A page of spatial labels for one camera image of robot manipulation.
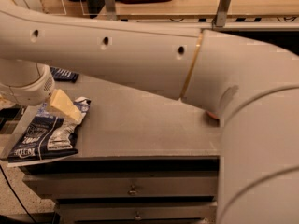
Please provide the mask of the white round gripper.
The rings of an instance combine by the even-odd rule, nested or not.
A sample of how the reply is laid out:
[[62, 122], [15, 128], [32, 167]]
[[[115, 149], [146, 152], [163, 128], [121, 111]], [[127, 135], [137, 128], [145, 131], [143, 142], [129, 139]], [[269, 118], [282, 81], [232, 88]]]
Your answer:
[[39, 105], [49, 97], [49, 111], [80, 123], [79, 109], [61, 89], [54, 89], [48, 65], [22, 60], [0, 59], [0, 93], [19, 105]]

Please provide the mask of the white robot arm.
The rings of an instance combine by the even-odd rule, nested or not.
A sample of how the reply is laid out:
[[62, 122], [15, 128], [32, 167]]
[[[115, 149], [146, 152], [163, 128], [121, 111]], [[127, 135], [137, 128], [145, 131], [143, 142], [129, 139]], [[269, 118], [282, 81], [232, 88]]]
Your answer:
[[1, 91], [38, 105], [52, 67], [152, 92], [221, 124], [218, 224], [299, 224], [299, 58], [211, 30], [58, 17], [2, 0]]

